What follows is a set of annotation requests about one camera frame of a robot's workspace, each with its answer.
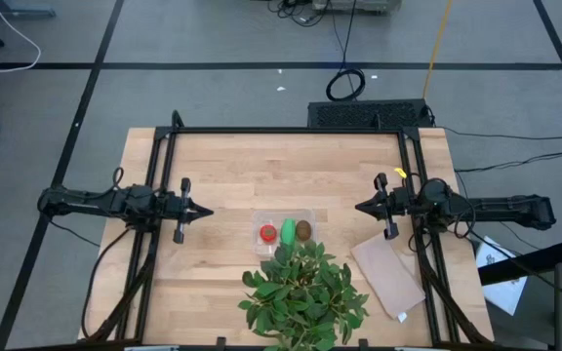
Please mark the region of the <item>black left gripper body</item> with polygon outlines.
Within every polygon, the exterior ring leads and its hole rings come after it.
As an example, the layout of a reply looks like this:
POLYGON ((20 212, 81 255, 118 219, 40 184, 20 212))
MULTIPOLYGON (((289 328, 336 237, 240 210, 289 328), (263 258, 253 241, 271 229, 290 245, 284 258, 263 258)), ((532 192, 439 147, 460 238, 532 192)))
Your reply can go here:
POLYGON ((190 189, 191 180, 188 177, 184 177, 181 180, 180 196, 177 196, 174 192, 167 192, 163 197, 162 217, 177 222, 173 238, 175 243, 182 243, 184 241, 184 227, 189 223, 190 189))

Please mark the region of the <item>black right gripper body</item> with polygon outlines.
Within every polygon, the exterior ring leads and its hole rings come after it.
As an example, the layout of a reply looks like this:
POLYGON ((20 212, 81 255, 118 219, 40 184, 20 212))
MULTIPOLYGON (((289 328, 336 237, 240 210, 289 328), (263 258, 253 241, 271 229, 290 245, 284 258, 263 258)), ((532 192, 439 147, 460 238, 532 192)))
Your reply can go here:
POLYGON ((385 221, 384 238, 393 240, 399 235, 398 226, 393 217, 405 215, 410 207, 408 189, 406 187, 395 187, 392 191, 387 192, 387 177, 384 173, 377 174, 374 185, 377 190, 375 195, 376 218, 385 221))

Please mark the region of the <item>green toy vegetable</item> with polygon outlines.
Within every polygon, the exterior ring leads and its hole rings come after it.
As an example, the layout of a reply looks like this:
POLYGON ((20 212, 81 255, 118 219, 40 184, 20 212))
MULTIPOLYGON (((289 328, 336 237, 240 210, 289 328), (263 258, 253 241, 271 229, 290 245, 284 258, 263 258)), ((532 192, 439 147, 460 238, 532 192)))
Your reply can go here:
POLYGON ((286 218, 281 226, 281 242, 292 246, 296 242, 296 221, 293 218, 286 218))

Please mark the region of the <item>clear plastic tupperware container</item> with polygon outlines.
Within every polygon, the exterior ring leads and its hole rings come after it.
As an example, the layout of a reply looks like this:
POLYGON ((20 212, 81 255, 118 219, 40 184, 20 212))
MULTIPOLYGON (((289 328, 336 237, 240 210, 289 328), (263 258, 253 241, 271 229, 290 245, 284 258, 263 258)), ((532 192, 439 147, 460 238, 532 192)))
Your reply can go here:
POLYGON ((300 220, 308 221, 312 227, 312 236, 310 240, 314 241, 315 243, 319 242, 316 217, 313 210, 260 210, 255 211, 253 215, 252 248, 255 254, 264 258, 270 258, 274 256, 275 250, 282 243, 280 238, 281 226, 286 218, 293 218, 296 221, 296 225, 300 220), (260 238, 260 229, 265 224, 272 224, 277 230, 276 241, 272 244, 266 244, 260 238))

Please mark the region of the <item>folded beige cloth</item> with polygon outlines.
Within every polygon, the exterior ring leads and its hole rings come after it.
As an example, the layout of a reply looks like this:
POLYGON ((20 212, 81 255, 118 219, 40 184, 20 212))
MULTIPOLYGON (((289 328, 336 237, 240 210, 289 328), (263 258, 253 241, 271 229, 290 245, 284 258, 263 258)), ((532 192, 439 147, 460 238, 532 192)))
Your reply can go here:
POLYGON ((404 323, 408 311, 424 301, 425 293, 394 248, 377 235, 352 248, 351 254, 386 314, 404 323))

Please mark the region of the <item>black keyboard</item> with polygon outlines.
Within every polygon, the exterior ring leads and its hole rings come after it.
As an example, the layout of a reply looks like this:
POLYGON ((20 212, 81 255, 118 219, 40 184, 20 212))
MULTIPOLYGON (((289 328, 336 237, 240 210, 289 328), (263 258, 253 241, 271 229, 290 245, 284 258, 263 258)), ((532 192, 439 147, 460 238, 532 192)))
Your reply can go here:
POLYGON ((311 102, 307 126, 310 128, 430 128, 432 110, 421 98, 311 102))

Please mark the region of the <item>green leafy plant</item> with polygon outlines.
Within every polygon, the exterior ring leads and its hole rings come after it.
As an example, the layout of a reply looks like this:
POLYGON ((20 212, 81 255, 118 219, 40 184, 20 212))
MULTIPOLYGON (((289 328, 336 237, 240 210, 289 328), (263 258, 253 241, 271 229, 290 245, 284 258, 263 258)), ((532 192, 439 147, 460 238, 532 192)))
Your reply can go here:
POLYGON ((264 351, 330 351, 346 345, 369 312, 369 296, 352 284, 347 264, 334 263, 311 240, 281 244, 242 283, 253 291, 238 303, 253 334, 274 341, 264 351))

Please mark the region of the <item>white paper sheet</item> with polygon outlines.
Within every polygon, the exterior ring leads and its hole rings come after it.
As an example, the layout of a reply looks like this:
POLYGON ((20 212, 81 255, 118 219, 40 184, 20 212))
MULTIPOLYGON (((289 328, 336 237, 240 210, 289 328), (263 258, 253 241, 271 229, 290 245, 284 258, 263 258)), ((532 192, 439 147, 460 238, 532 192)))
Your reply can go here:
MULTIPOLYGON (((478 268, 501 262, 506 260, 507 257, 516 257, 516 253, 500 246, 488 236, 485 236, 484 240, 487 243, 481 242, 475 253, 475 261, 478 268)), ((487 301, 508 315, 514 316, 526 282, 527 278, 523 277, 487 285, 483 287, 483 294, 487 301)))

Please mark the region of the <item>grey floor device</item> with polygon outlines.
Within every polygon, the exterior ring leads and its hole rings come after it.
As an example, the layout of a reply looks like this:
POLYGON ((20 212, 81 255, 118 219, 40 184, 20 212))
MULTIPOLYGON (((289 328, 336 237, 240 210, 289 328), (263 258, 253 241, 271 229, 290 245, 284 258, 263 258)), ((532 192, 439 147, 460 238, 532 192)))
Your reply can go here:
POLYGON ((355 9, 383 14, 397 11, 403 0, 310 0, 310 2, 314 11, 351 11, 355 9))

